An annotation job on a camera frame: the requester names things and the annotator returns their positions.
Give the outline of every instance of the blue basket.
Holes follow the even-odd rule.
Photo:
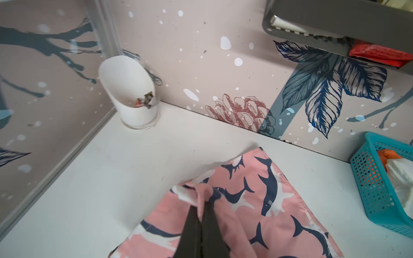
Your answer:
[[[413,161],[413,146],[367,132],[366,142],[350,164],[367,217],[373,223],[413,239],[413,220],[406,215],[377,150],[392,149]]]

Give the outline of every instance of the white cup holder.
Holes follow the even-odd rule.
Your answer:
[[[145,68],[127,56],[111,57],[101,63],[99,78],[124,124],[134,129],[152,127],[157,120],[158,97],[155,85]],[[137,98],[144,99],[152,92],[155,105],[151,108],[133,107]]]

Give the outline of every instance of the leaf illustration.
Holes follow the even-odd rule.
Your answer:
[[[340,115],[342,86],[335,70],[328,71],[306,101],[309,122],[327,138]]]
[[[314,62],[329,55],[329,53],[324,50],[308,47],[292,41],[279,43],[274,40],[274,42],[283,57],[297,63]]]
[[[329,70],[328,57],[315,62],[299,64],[282,91],[282,111],[308,99],[320,78]]]
[[[385,68],[344,58],[337,72],[348,95],[380,101],[380,92],[387,78]]]
[[[9,162],[12,162],[15,159],[21,158],[26,156],[29,153],[17,152],[17,151],[9,151],[3,148],[0,148],[0,167],[6,165]]]

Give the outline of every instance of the pink bag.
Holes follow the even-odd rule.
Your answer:
[[[339,258],[342,252],[261,149],[174,186],[111,258],[173,257],[189,207],[213,203],[235,258]]]

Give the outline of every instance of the white shelf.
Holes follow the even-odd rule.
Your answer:
[[[350,164],[161,103],[146,131],[116,114],[3,239],[0,257],[106,257],[173,184],[258,146],[346,258],[413,253],[411,239],[368,220]]]

